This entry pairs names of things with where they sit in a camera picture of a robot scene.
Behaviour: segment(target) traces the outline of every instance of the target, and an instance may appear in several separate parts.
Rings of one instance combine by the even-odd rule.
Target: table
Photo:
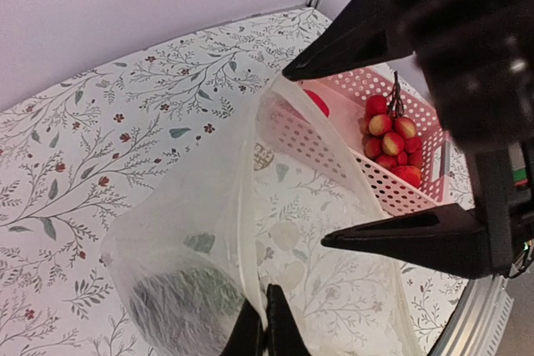
[[[77,74],[0,114],[0,354],[154,355],[113,290],[100,240],[328,23],[300,8],[205,29]],[[451,176],[452,197],[471,206],[457,150]],[[400,269],[428,350],[466,281]]]

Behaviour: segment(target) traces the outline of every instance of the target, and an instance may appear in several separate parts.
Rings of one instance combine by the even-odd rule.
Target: plastic bag
[[[245,298],[265,326],[269,283],[313,355],[422,354],[396,262],[320,246],[382,217],[340,135],[278,77],[116,219],[103,255],[161,356],[219,356]]]

